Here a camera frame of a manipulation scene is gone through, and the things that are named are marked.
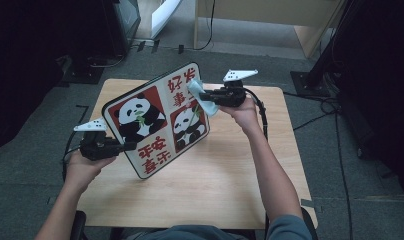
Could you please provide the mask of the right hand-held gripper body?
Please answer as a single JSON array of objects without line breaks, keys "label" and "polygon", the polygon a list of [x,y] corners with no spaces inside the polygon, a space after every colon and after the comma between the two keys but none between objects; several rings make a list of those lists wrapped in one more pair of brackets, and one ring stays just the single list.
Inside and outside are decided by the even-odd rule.
[{"label": "right hand-held gripper body", "polygon": [[239,107],[246,98],[246,90],[244,89],[242,80],[255,76],[257,70],[232,70],[230,69],[223,78],[224,86],[215,91],[222,91],[223,97],[221,103],[215,103],[219,106]]}]

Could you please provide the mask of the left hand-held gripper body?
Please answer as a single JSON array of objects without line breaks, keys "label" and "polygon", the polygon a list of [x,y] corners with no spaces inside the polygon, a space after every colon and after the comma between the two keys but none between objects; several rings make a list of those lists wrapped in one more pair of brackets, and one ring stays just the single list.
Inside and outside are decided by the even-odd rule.
[{"label": "left hand-held gripper body", "polygon": [[79,149],[82,156],[91,161],[118,156],[124,150],[118,140],[107,136],[107,124],[103,118],[77,125],[73,130],[83,133]]}]

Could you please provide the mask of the panda picture board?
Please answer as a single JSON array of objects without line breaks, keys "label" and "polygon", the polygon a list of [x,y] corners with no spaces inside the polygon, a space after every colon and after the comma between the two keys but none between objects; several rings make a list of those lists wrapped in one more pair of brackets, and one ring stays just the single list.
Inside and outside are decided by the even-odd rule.
[{"label": "panda picture board", "polygon": [[115,138],[136,145],[125,156],[139,178],[151,177],[208,135],[208,116],[187,89],[199,77],[199,66],[188,63],[103,106]]}]

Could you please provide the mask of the person's right hand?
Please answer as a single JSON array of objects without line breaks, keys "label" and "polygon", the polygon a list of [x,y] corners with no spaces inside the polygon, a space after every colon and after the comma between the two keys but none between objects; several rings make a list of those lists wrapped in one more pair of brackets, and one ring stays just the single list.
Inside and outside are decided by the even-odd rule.
[{"label": "person's right hand", "polygon": [[262,132],[256,114],[255,103],[252,98],[246,97],[239,107],[221,106],[220,110],[229,114],[246,135],[259,134]]}]

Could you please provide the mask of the person's left hand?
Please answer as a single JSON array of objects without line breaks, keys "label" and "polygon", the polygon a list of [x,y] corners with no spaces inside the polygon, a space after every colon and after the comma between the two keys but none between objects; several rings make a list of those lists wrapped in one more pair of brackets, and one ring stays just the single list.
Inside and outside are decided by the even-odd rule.
[{"label": "person's left hand", "polygon": [[116,160],[115,157],[92,161],[75,151],[67,165],[63,188],[67,192],[82,194],[88,185],[101,173],[102,169]]}]

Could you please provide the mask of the black tape corner mark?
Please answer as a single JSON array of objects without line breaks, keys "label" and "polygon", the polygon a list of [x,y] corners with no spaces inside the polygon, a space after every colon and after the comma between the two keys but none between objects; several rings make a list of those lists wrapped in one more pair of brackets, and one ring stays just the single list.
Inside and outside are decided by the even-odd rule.
[{"label": "black tape corner mark", "polygon": [[87,105],[76,105],[76,107],[77,107],[77,108],[80,108],[80,109],[82,110],[82,114],[81,114],[81,117],[79,118],[78,123],[83,123],[84,118],[85,118],[86,115],[87,115],[89,106],[87,106]]}]

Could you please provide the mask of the black metal stand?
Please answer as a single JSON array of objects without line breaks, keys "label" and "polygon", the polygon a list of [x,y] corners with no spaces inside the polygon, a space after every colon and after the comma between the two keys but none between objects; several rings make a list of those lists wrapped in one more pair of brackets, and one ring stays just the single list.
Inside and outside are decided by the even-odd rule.
[{"label": "black metal stand", "polygon": [[340,60],[334,59],[334,46],[341,29],[345,27],[345,21],[351,14],[353,5],[357,0],[331,0],[324,8],[317,7],[315,16],[319,17],[314,23],[307,26],[295,26],[295,32],[303,48],[304,54],[311,58],[324,37],[329,36],[327,44],[319,54],[313,67],[307,71],[291,71],[296,93],[299,96],[329,97],[330,93],[324,82],[326,72],[341,64]]}]

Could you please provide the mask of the light wooden cabinet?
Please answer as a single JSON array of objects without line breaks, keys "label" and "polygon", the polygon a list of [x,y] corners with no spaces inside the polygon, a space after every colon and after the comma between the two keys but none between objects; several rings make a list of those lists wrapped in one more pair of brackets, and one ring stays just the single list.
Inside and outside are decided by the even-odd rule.
[{"label": "light wooden cabinet", "polygon": [[224,20],[292,25],[304,55],[312,57],[326,31],[337,23],[347,0],[196,0],[194,46],[198,20]]}]

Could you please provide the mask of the white curved panel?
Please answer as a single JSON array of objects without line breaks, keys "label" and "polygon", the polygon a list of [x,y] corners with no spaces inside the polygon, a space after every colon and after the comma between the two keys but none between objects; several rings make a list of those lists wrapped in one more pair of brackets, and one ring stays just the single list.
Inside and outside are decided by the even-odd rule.
[{"label": "white curved panel", "polygon": [[151,37],[155,38],[168,23],[182,0],[156,0],[156,9],[151,15]]}]

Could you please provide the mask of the person's blue shirt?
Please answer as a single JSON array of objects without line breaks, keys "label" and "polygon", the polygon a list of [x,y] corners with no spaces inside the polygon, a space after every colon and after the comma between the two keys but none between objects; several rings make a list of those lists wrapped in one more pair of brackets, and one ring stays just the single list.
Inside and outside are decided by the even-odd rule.
[{"label": "person's blue shirt", "polygon": [[[165,230],[141,232],[124,240],[249,240],[241,234],[229,233],[209,225],[178,225]],[[267,230],[266,240],[312,240],[305,222],[294,215],[275,219]]]}]

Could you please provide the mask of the dark monitor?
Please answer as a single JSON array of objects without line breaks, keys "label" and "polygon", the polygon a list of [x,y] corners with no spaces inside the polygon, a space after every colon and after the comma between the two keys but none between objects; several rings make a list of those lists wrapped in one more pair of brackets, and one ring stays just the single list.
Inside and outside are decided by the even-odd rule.
[{"label": "dark monitor", "polygon": [[128,53],[141,22],[137,0],[102,0],[108,32],[109,52]]}]

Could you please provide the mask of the black floor base plate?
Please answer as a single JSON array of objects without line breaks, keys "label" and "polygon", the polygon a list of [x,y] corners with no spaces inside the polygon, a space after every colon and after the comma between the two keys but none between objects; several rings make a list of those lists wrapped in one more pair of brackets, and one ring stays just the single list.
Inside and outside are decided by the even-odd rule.
[{"label": "black floor base plate", "polygon": [[63,84],[98,84],[103,68],[88,57],[64,55],[56,62],[63,71],[61,82]]}]

